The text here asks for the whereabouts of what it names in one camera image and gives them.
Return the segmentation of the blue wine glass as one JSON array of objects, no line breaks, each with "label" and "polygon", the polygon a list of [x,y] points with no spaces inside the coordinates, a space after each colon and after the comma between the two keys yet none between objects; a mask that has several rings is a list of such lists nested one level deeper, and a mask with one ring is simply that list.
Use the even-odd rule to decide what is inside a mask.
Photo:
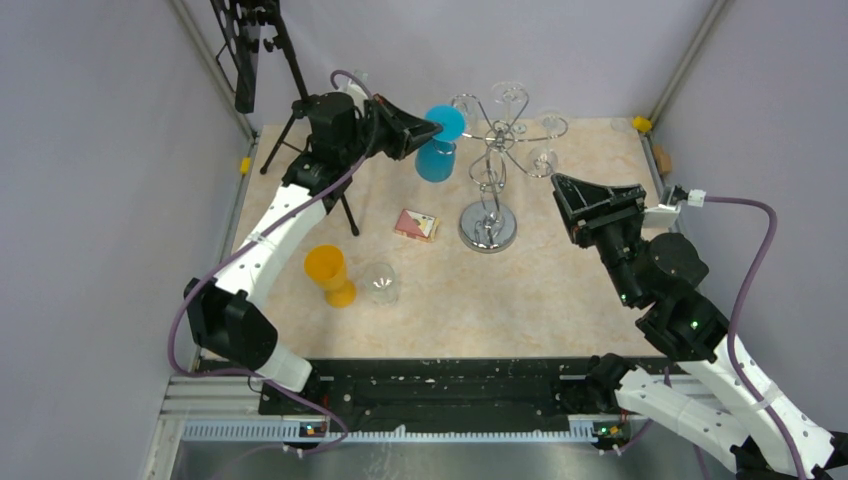
[{"label": "blue wine glass", "polygon": [[450,105],[434,106],[425,118],[441,126],[442,131],[418,150],[415,169],[422,179],[440,183],[453,173],[456,141],[465,132],[466,121],[463,114]]}]

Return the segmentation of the yellow wine glass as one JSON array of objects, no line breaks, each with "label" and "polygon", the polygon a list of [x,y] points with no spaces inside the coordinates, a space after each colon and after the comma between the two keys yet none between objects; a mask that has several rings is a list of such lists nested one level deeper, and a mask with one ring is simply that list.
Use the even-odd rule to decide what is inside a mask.
[{"label": "yellow wine glass", "polygon": [[343,252],[333,245],[320,245],[308,252],[304,272],[323,291],[324,299],[334,308],[352,305],[356,286],[348,276]]}]

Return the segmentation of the clear patterned wine glass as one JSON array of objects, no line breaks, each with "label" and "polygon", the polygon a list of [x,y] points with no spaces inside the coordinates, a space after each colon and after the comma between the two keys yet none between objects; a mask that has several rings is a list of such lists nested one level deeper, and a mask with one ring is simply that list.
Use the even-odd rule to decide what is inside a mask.
[{"label": "clear patterned wine glass", "polygon": [[394,305],[399,298],[399,282],[395,270],[387,263],[373,263],[363,274],[368,297],[377,305]]}]

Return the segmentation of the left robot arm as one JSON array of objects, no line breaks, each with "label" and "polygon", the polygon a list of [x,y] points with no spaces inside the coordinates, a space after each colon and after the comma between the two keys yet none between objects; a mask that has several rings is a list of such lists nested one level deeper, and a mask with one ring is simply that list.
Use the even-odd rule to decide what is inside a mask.
[{"label": "left robot arm", "polygon": [[194,342],[283,387],[283,401],[297,413],[319,404],[312,366],[287,348],[261,312],[277,276],[307,233],[344,200],[364,160],[384,154],[401,160],[434,138],[460,133],[456,112],[411,115],[380,95],[356,103],[347,93],[312,95],[293,105],[308,120],[307,145],[284,174],[254,231],[221,266],[190,282],[184,316]]}]

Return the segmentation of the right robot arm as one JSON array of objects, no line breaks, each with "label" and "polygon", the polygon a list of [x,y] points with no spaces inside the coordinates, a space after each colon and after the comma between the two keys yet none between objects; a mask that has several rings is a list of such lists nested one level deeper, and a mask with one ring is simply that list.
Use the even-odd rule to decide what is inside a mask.
[{"label": "right robot arm", "polygon": [[590,359],[583,400],[600,412],[643,415],[691,442],[739,479],[825,479],[847,463],[847,436],[818,426],[778,388],[738,336],[740,309],[723,314],[699,291],[708,274],[679,232],[652,239],[645,190],[561,173],[553,198],[570,241],[595,248],[637,328],[717,399],[709,407],[608,353]]}]

